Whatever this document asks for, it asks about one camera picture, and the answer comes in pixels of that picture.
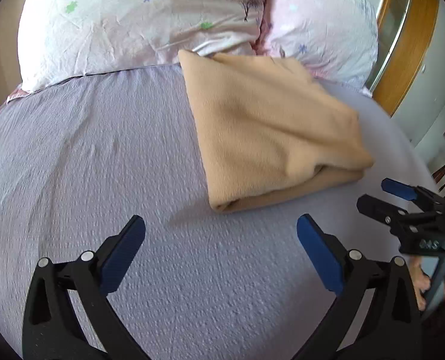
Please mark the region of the person's right hand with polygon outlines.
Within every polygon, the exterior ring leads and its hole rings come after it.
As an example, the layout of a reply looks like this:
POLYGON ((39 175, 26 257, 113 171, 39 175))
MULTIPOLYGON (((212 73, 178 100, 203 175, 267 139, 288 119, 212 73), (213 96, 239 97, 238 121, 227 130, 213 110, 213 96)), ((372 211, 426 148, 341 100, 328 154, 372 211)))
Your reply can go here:
POLYGON ((410 277, 414 287, 414 293, 418 303, 418 308, 420 311, 426 309, 426 300, 423 298, 423 294, 430 288, 431 280, 422 270, 422 258, 421 257, 410 257, 408 263, 410 277))

